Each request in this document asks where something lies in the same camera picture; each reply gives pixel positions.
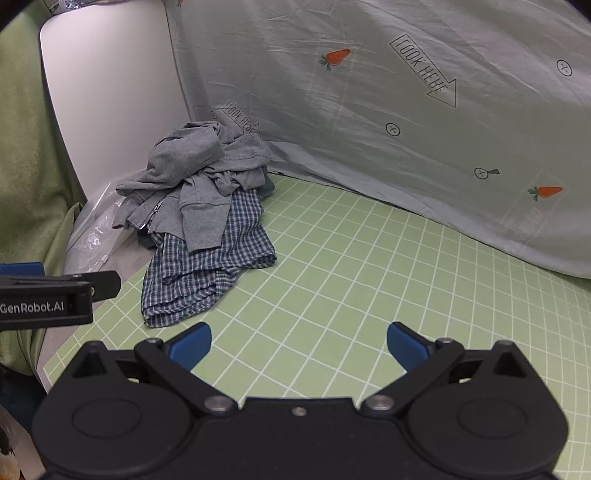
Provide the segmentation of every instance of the carrot print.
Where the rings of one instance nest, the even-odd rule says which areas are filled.
[[[537,202],[538,196],[546,199],[558,192],[562,192],[562,187],[534,187],[532,189],[528,189],[527,191],[534,196],[534,200]]]
[[[343,48],[343,50],[336,50],[326,55],[322,55],[322,58],[318,61],[321,65],[326,65],[326,70],[330,72],[330,66],[333,67],[341,63],[345,57],[351,53],[348,48]]]

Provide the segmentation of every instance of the blue plaid shirt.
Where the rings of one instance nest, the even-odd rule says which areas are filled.
[[[238,189],[220,247],[189,253],[184,240],[153,234],[158,249],[142,288],[146,325],[166,327],[207,310],[236,283],[241,270],[273,265],[277,257],[261,225],[262,212],[256,189]]]

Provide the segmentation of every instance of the plastic bag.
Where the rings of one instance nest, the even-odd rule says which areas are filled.
[[[124,197],[115,191],[120,181],[107,185],[96,201],[89,200],[74,223],[66,249],[64,275],[98,271],[133,233],[111,228]]]

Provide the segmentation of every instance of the green curtain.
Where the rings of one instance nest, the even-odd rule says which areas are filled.
[[[49,17],[36,0],[0,33],[0,262],[40,261],[60,275],[85,199],[44,83],[39,32]],[[0,332],[0,363],[32,374],[44,333]]]

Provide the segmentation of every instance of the gray sweatshirt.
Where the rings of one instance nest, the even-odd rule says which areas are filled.
[[[257,134],[217,122],[190,122],[160,140],[145,171],[117,186],[126,197],[113,228],[170,233],[190,252],[219,247],[232,192],[265,184],[273,154]]]

